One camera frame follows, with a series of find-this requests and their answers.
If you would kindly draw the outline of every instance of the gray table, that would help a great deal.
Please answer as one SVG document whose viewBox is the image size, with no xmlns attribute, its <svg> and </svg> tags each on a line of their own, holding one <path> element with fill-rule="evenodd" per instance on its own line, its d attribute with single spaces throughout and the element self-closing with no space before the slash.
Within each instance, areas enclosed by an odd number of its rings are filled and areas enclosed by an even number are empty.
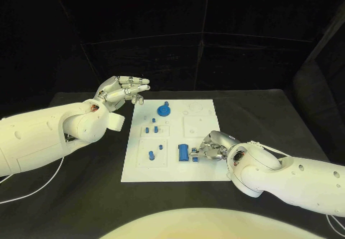
<svg viewBox="0 0 345 239">
<path fill-rule="evenodd" d="M 50 106 L 80 102 L 93 93 L 57 93 Z M 281 90 L 144 92 L 145 99 L 213 99 L 220 130 L 242 142 L 253 140 L 287 154 L 327 161 Z M 132 105 L 121 132 L 106 131 L 98 142 L 64 157 L 46 188 L 28 198 L 0 205 L 0 238 L 98 238 L 131 220 L 178 208 L 225 208 L 274 218 L 311 233 L 336 238 L 324 215 L 287 205 L 264 192 L 242 194 L 232 182 L 121 183 Z M 59 161 L 20 173 L 0 186 L 0 200 L 34 191 Z"/>
</svg>

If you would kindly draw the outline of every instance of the blue round object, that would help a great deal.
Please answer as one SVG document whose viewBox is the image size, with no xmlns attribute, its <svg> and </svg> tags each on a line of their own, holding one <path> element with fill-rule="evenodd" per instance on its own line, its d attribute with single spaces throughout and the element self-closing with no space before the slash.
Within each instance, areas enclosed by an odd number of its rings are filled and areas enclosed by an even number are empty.
<svg viewBox="0 0 345 239">
<path fill-rule="evenodd" d="M 160 116 L 167 116 L 170 114 L 170 108 L 167 105 L 158 106 L 157 113 Z"/>
</svg>

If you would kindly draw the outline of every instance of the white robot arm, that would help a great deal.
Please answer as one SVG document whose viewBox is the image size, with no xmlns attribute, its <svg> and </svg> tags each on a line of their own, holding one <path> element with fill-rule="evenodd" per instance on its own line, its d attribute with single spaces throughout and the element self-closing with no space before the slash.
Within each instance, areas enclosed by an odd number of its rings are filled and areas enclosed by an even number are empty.
<svg viewBox="0 0 345 239">
<path fill-rule="evenodd" d="M 144 103 L 137 94 L 148 80 L 112 76 L 93 99 L 27 112 L 0 120 L 0 176 L 31 170 L 57 160 L 102 137 L 106 128 L 121 130 L 124 117 L 115 113 L 125 100 Z M 64 134 L 75 137 L 66 142 Z"/>
<path fill-rule="evenodd" d="M 285 155 L 259 143 L 241 143 L 212 131 L 190 157 L 225 159 L 226 176 L 248 196 L 258 197 L 266 191 L 287 204 L 345 217 L 345 167 L 288 155 L 277 159 L 264 148 Z"/>
</svg>

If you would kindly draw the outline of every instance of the robotic hand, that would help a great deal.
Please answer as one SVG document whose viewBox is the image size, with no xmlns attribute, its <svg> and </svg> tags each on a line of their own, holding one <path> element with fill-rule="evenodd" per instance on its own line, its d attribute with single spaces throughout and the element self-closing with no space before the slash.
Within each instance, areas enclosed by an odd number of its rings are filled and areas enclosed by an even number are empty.
<svg viewBox="0 0 345 239">
<path fill-rule="evenodd" d="M 102 137 L 106 128 L 121 130 L 124 117 L 115 111 L 137 94 L 150 89 L 148 80 L 112 76 L 93 99 L 27 112 L 0 121 L 0 176 L 31 170 L 57 160 Z M 75 137 L 66 142 L 64 134 Z"/>
<path fill-rule="evenodd" d="M 285 157 L 277 159 L 264 148 Z M 251 197 L 262 191 L 287 204 L 310 211 L 345 217 L 345 167 L 295 158 L 256 142 L 241 143 L 232 136 L 212 131 L 190 157 L 226 160 L 228 178 Z"/>
</svg>

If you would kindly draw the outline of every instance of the white board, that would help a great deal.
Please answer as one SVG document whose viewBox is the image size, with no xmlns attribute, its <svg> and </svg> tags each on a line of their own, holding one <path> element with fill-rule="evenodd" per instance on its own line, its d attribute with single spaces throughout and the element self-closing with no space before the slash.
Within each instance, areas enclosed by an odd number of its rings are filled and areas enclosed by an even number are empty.
<svg viewBox="0 0 345 239">
<path fill-rule="evenodd" d="M 161 117 L 157 108 L 164 101 L 171 112 Z M 187 144 L 190 153 L 212 130 L 219 130 L 212 100 L 145 100 L 141 106 L 135 104 L 121 182 L 229 181 L 225 160 L 199 158 L 193 162 L 189 158 L 178 162 L 177 145 Z"/>
</svg>

